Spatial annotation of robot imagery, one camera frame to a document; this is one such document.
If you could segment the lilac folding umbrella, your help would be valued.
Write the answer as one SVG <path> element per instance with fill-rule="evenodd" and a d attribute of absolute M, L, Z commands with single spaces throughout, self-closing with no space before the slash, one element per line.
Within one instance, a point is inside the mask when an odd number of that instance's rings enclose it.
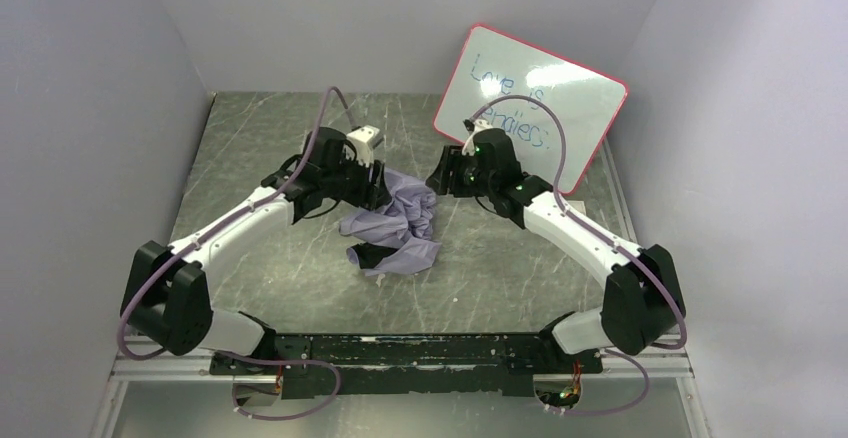
<path fill-rule="evenodd" d="M 424 181 L 386 169 L 390 202 L 358 210 L 339 223 L 339 233 L 359 242 L 348 261 L 367 276 L 413 275 L 433 266 L 441 244 L 433 239 L 437 195 Z"/>

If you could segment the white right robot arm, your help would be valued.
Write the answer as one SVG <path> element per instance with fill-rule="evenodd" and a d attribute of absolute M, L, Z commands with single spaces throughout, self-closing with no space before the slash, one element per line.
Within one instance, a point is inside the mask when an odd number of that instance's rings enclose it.
<path fill-rule="evenodd" d="M 484 197 L 498 216 L 546 239 L 587 270 L 603 291 L 600 306 L 567 313 L 544 333 L 568 355 L 613 347 L 635 356 L 663 347 L 685 328 L 685 303 L 670 252 L 642 247 L 568 205 L 546 180 L 525 172 L 500 129 L 477 131 L 443 148 L 426 184 L 438 195 Z"/>

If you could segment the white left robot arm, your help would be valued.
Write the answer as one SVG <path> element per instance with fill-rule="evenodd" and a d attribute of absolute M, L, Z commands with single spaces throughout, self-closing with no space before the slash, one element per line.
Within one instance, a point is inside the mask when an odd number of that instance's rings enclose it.
<path fill-rule="evenodd" d="M 214 309 L 209 283 L 233 270 L 259 240 L 315 217 L 325 200 L 367 210 L 388 204 L 385 166 L 375 157 L 383 140 L 370 125 L 348 133 L 320 127 L 301 153 L 225 215 L 169 245 L 142 245 L 120 309 L 122 353 L 132 354 L 123 340 L 132 327 L 175 356 L 202 348 L 248 362 L 277 359 L 276 332 L 246 313 Z"/>

